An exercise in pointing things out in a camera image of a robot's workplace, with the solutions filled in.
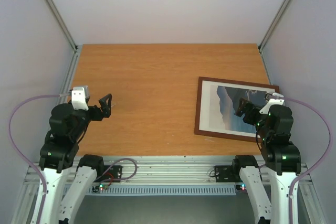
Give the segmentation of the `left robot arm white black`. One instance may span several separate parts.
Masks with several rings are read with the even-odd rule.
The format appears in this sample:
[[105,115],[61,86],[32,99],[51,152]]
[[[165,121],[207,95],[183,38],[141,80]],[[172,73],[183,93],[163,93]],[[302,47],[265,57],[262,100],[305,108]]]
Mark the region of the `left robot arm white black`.
[[79,143],[92,121],[102,121],[111,115],[112,94],[89,106],[90,95],[84,87],[75,87],[67,103],[55,106],[49,118],[50,130],[40,150],[37,174],[40,186],[32,223],[72,223],[84,198],[85,191],[94,181],[105,177],[101,156],[86,154],[80,159],[73,184],[64,193]]

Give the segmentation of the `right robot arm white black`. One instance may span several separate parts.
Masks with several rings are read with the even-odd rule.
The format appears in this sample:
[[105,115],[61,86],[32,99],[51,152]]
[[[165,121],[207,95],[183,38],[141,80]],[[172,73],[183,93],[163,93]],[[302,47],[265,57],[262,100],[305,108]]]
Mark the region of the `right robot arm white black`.
[[292,111],[278,94],[267,94],[259,107],[241,98],[236,115],[256,129],[256,142],[265,161],[271,194],[264,188],[260,166],[252,155],[237,155],[232,175],[243,182],[254,213],[255,223],[298,223],[298,176],[301,155],[290,141]]

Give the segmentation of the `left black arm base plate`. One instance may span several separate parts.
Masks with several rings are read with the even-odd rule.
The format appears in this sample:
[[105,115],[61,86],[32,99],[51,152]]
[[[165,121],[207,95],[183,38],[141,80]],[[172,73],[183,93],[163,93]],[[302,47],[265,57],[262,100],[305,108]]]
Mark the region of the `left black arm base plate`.
[[123,167],[121,165],[114,165],[98,181],[102,183],[109,183],[110,181],[119,183],[122,171]]

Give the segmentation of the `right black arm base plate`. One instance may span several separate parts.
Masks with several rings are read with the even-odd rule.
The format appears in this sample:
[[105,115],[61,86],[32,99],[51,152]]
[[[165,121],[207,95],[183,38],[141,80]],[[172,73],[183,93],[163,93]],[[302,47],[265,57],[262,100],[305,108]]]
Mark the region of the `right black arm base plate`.
[[232,165],[214,166],[214,172],[217,183],[235,183],[239,181],[234,174]]

